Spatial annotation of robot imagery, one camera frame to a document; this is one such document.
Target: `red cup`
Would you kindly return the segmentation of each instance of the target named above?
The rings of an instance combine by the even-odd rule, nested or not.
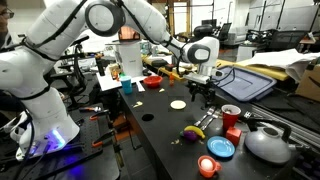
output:
[[[204,159],[208,159],[209,161],[212,162],[212,165],[213,165],[213,168],[212,170],[206,170],[204,168],[201,167],[201,162],[202,160]],[[216,171],[220,171],[222,169],[220,163],[218,163],[217,161],[215,161],[212,157],[210,156],[201,156],[199,159],[198,159],[198,166],[199,166],[199,171],[200,171],[200,174],[205,177],[205,178],[211,178],[214,173]]]
[[[221,107],[222,110],[222,120],[223,120],[223,129],[227,131],[229,127],[234,127],[238,117],[241,113],[241,109],[237,106],[227,104]]]

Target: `small white disc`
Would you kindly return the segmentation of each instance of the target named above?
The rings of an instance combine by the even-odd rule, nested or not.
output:
[[[170,106],[173,108],[173,109],[183,109],[186,107],[186,103],[183,102],[183,101],[180,101],[180,100],[177,100],[177,101],[173,101]]]

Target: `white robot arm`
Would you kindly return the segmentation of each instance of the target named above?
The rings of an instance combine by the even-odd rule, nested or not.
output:
[[[166,31],[162,14],[144,0],[58,0],[47,8],[26,33],[22,46],[0,54],[0,89],[21,99],[33,119],[31,128],[11,136],[19,143],[16,158],[22,160],[32,144],[33,157],[40,156],[50,142],[48,153],[65,147],[79,127],[67,114],[58,91],[43,79],[65,49],[85,29],[99,36],[112,36],[127,25],[144,34],[151,42],[162,44],[183,62],[200,64],[190,80],[205,84],[218,56],[219,41],[205,37],[195,43],[180,43]],[[15,74],[14,81],[4,77]]]

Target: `person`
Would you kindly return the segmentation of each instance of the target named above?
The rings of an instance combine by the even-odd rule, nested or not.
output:
[[[14,13],[8,8],[6,0],[0,0],[0,51],[12,45],[12,37],[8,30],[8,19],[13,18]]]
[[[6,0],[0,0],[0,53],[8,51],[12,45],[12,38],[8,30],[8,19],[13,18],[14,13],[8,8]],[[0,90],[0,126],[16,117],[23,111],[20,100],[10,93]]]

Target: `gray kettle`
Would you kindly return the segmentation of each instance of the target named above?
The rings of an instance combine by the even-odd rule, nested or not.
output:
[[[265,122],[284,129],[282,136],[273,128],[257,127],[256,122]],[[257,157],[275,164],[284,165],[291,158],[288,140],[291,128],[279,121],[250,118],[247,122],[250,132],[245,137],[246,147]]]

